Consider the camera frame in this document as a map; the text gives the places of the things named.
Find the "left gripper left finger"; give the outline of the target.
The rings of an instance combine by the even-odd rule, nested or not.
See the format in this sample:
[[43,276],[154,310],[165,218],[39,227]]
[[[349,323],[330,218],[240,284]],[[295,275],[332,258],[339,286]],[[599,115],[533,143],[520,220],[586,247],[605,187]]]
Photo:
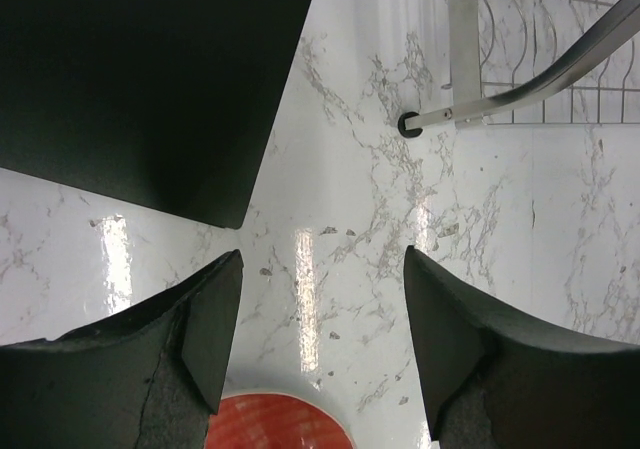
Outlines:
[[5,448],[201,448],[223,392],[243,260],[55,340],[1,349]]

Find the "red plate with teal flower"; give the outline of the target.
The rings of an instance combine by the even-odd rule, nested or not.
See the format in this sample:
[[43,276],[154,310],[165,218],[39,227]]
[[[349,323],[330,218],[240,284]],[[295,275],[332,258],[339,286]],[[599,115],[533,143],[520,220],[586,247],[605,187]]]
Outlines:
[[246,392],[221,400],[204,447],[353,449],[355,443],[334,417],[304,399]]

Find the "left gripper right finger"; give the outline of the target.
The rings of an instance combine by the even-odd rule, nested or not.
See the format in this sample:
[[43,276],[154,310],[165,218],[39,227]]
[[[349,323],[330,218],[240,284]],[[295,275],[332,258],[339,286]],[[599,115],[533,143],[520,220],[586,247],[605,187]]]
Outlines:
[[443,448],[635,448],[639,349],[531,316],[415,247],[404,290],[428,430]]

